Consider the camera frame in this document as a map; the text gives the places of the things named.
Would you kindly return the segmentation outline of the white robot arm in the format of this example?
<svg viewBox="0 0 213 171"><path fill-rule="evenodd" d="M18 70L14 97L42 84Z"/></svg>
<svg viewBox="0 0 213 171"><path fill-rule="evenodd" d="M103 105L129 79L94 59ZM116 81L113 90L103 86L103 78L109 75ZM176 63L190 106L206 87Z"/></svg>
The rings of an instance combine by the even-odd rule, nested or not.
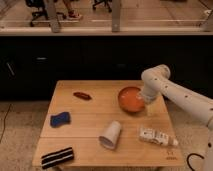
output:
<svg viewBox="0 0 213 171"><path fill-rule="evenodd" d="M152 103L161 93L209 129L203 171L213 171L213 99L170 81L170 75L169 67L164 64L144 70L140 95L146 103Z"/></svg>

